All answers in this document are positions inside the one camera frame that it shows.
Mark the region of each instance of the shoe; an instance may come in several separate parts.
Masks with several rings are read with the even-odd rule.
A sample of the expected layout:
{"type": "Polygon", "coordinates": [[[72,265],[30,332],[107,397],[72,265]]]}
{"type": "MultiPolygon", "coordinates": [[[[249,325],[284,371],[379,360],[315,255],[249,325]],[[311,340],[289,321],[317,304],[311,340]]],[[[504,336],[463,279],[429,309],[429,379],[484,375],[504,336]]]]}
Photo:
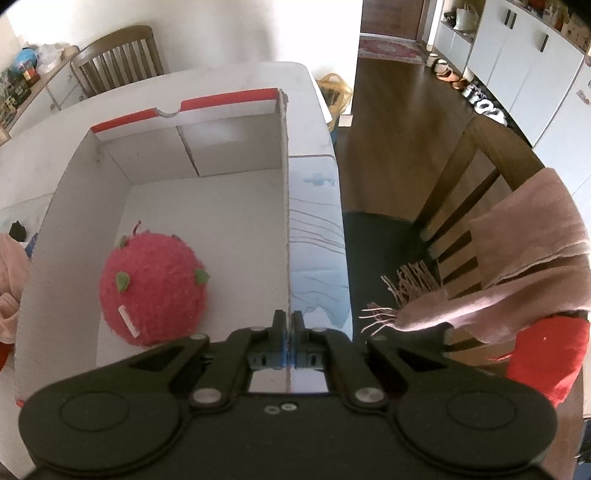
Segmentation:
{"type": "Polygon", "coordinates": [[[430,53],[427,57],[427,68],[432,69],[435,65],[435,62],[439,60],[439,57],[436,53],[430,53]]]}
{"type": "Polygon", "coordinates": [[[452,69],[449,69],[447,72],[437,75],[437,80],[442,80],[444,82],[455,83],[460,79],[460,77],[455,73],[452,69]]]}
{"type": "Polygon", "coordinates": [[[470,102],[470,105],[476,105],[478,102],[480,102],[481,100],[485,100],[485,99],[486,99],[485,94],[482,93],[482,91],[477,88],[476,90],[474,90],[474,93],[468,99],[468,102],[470,102]]]}
{"type": "Polygon", "coordinates": [[[452,87],[454,88],[454,90],[459,90],[460,92],[462,92],[468,87],[468,83],[469,82],[466,79],[461,79],[458,82],[453,82],[452,87]]]}
{"type": "Polygon", "coordinates": [[[490,112],[491,110],[494,110],[494,109],[495,109],[495,104],[487,99],[481,100],[480,102],[478,102],[474,106],[474,110],[476,111],[476,113],[478,113],[480,115],[482,115],[485,112],[490,112]]]}
{"type": "Polygon", "coordinates": [[[492,118],[495,122],[499,122],[501,125],[507,126],[509,123],[507,122],[507,118],[502,110],[499,108],[495,108],[494,110],[489,110],[488,112],[483,113],[484,116],[488,118],[492,118]]]}
{"type": "Polygon", "coordinates": [[[435,74],[441,75],[442,73],[447,72],[448,68],[449,64],[447,63],[447,60],[439,59],[435,62],[435,65],[433,66],[433,71],[435,72],[435,74]]]}
{"type": "Polygon", "coordinates": [[[464,91],[462,92],[462,96],[464,98],[470,98],[472,96],[472,94],[474,93],[474,90],[476,90],[476,85],[474,85],[473,83],[471,83],[470,85],[468,85],[464,91]]]}

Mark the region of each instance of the rug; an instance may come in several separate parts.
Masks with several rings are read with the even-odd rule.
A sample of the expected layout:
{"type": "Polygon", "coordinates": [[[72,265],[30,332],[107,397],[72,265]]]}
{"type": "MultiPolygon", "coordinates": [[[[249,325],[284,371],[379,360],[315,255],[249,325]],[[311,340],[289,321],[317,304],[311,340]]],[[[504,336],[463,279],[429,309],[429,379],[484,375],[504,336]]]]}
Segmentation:
{"type": "Polygon", "coordinates": [[[425,65],[422,55],[421,47],[413,40],[369,35],[362,35],[359,39],[359,57],[363,59],[394,60],[425,65]]]}

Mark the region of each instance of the red bag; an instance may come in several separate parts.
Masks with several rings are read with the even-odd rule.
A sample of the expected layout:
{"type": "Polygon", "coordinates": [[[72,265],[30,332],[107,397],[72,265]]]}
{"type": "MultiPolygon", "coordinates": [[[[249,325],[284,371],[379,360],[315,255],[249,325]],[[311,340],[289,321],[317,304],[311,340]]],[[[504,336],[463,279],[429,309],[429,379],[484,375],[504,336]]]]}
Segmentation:
{"type": "Polygon", "coordinates": [[[556,408],[573,387],[588,344],[587,320],[542,319],[517,334],[507,378],[536,389],[556,408]]]}

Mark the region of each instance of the bag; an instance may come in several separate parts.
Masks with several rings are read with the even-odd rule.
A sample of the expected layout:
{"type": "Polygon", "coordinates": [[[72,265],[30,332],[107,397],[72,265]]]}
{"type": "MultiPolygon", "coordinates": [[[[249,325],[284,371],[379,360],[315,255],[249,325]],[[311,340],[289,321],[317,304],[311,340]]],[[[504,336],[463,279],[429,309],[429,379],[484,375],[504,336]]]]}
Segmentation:
{"type": "Polygon", "coordinates": [[[474,5],[468,5],[466,9],[458,8],[456,12],[456,26],[454,30],[473,32],[478,28],[480,17],[476,13],[474,5]]]}
{"type": "Polygon", "coordinates": [[[328,124],[328,127],[329,131],[332,132],[339,117],[353,98],[353,89],[336,73],[329,73],[320,80],[316,80],[316,83],[326,105],[329,107],[332,121],[328,124]]]}

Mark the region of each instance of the pink plush ball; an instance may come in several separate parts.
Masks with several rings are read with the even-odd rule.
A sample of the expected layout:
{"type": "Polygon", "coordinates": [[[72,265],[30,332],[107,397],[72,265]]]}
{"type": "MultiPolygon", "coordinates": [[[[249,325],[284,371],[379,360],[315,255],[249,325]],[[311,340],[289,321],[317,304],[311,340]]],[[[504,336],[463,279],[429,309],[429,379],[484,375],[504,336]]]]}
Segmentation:
{"type": "Polygon", "coordinates": [[[207,278],[203,264],[180,238],[140,233],[124,239],[107,259],[100,305],[107,324],[129,344],[168,342],[195,332],[206,307],[207,278]],[[121,306],[139,335],[134,337],[125,323],[121,306]]]}

